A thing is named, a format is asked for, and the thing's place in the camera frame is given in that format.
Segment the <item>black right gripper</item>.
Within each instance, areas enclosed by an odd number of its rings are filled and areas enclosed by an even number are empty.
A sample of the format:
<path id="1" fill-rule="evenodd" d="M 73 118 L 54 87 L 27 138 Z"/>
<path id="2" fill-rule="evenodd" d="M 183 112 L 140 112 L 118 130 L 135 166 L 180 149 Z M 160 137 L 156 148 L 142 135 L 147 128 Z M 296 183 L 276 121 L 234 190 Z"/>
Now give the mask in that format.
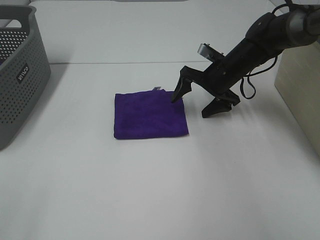
<path id="1" fill-rule="evenodd" d="M 204 71 L 184 66 L 176 88 L 171 96 L 171 103 L 180 100 L 192 91 L 195 83 L 215 97 L 202 111 L 203 118 L 209 118 L 219 113 L 229 112 L 240 99 L 230 88 L 249 72 L 270 59 L 276 58 L 277 52 L 267 52 L 261 46 L 243 39 L 222 60 L 211 62 Z"/>

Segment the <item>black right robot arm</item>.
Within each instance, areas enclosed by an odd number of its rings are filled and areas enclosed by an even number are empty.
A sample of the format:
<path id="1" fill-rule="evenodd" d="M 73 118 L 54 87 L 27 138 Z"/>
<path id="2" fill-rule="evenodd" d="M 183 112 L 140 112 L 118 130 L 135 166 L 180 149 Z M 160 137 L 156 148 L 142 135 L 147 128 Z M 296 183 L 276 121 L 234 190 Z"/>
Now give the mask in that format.
<path id="1" fill-rule="evenodd" d="M 184 66 L 171 101 L 174 103 L 191 92 L 191 84 L 195 83 L 214 97 L 202 110 L 203 118 L 229 112 L 240 102 L 239 96 L 231 91 L 232 86 L 249 81 L 256 67 L 270 59 L 277 60 L 283 50 L 314 43 L 320 36 L 320 6 L 290 0 L 283 6 L 289 8 L 287 13 L 276 15 L 272 11 L 262 15 L 227 55 L 202 43 L 198 53 L 210 60 L 211 65 L 204 71 Z"/>

